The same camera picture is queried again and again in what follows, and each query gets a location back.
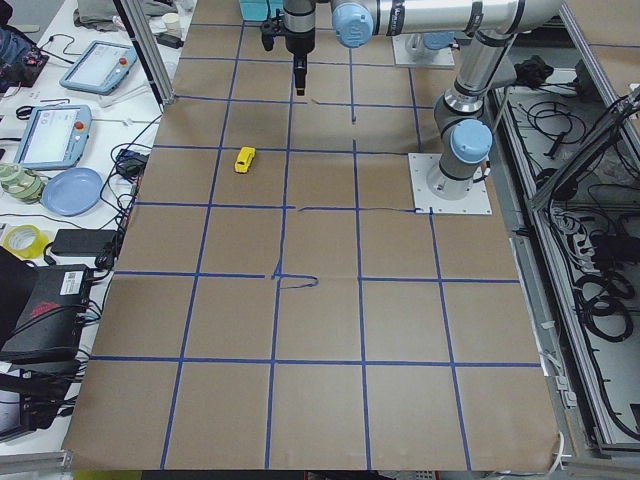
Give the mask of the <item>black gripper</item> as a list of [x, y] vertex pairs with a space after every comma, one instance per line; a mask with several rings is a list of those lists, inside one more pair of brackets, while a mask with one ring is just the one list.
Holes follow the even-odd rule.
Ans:
[[[315, 47], [316, 2], [314, 0], [284, 0], [275, 14], [267, 6], [267, 18], [261, 23], [263, 48], [272, 51], [276, 37], [284, 37], [291, 54], [309, 54]], [[306, 56], [295, 55], [294, 87], [297, 96], [306, 91]]]

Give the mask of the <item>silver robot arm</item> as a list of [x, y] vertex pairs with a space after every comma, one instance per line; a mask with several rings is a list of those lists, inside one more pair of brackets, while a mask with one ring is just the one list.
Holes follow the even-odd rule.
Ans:
[[332, 26], [349, 48], [372, 36], [462, 32], [471, 37], [452, 86], [434, 106], [443, 144], [427, 174], [431, 192], [445, 200], [464, 198], [493, 137], [479, 120], [486, 92], [516, 36], [556, 15], [560, 1], [332, 1]]
[[[333, 1], [332, 26], [336, 37], [347, 48], [367, 43], [379, 27], [379, 19], [358, 1]], [[316, 43], [316, 3], [314, 1], [285, 1], [280, 9], [267, 11], [260, 25], [264, 49], [274, 48], [275, 39], [285, 39], [286, 49], [293, 56], [295, 93], [303, 96], [306, 90], [307, 57]], [[452, 32], [414, 33], [406, 38], [406, 50], [413, 57], [429, 55], [450, 47]]]

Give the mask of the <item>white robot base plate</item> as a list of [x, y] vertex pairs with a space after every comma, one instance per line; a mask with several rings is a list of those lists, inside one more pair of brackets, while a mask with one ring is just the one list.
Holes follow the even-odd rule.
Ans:
[[467, 180], [452, 180], [440, 169], [440, 154], [408, 155], [414, 210], [421, 214], [491, 215], [481, 168]]

